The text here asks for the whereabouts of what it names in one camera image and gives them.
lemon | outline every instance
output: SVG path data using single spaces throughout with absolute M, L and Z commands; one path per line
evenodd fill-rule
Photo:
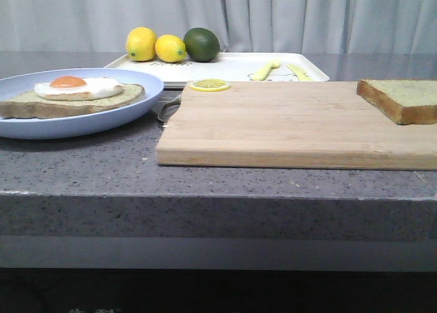
M 131 60 L 144 62 L 155 56 L 156 34 L 147 27 L 137 27 L 130 31 L 126 40 L 126 52 Z
M 216 35 L 206 28 L 196 27 L 184 36 L 186 51 L 195 62 L 210 62 L 220 52 L 220 42 Z
M 201 79 L 188 84 L 192 89 L 204 92 L 215 92 L 229 89 L 231 86 L 222 79 Z
M 180 62 L 186 57 L 185 43 L 175 35 L 162 35 L 155 43 L 156 55 L 164 62 Z

toast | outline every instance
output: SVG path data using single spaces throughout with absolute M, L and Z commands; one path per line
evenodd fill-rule
M 123 84 L 123 92 L 108 98 L 60 101 L 41 98 L 33 90 L 0 101 L 3 118 L 62 118 L 127 106 L 142 99 L 145 90 L 139 84 Z
M 362 79 L 357 93 L 396 124 L 437 123 L 437 80 Z

wooden cutting board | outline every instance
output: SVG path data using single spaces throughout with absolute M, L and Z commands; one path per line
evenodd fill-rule
M 437 124 L 400 126 L 356 82 L 185 87 L 156 147 L 163 165 L 437 169 Z

fried egg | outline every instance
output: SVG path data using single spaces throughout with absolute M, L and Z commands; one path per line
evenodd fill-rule
M 123 92 L 123 85 L 108 77 L 80 78 L 62 76 L 51 83 L 36 83 L 35 93 L 49 100 L 94 100 L 108 98 Z

white tray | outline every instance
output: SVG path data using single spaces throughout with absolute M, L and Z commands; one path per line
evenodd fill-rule
M 273 69 L 267 81 L 298 81 L 296 75 L 287 68 L 288 64 L 304 69 L 314 81 L 327 81 L 319 68 L 306 57 L 297 53 L 219 53 L 212 62 L 193 62 L 189 58 L 180 63 L 169 64 L 159 59 L 150 62 L 133 62 L 127 55 L 106 65 L 117 68 L 146 72 L 163 80 L 166 88 L 183 88 L 187 81 L 215 78 L 227 81 L 250 81 L 251 75 L 271 59 L 280 59 L 279 68 Z

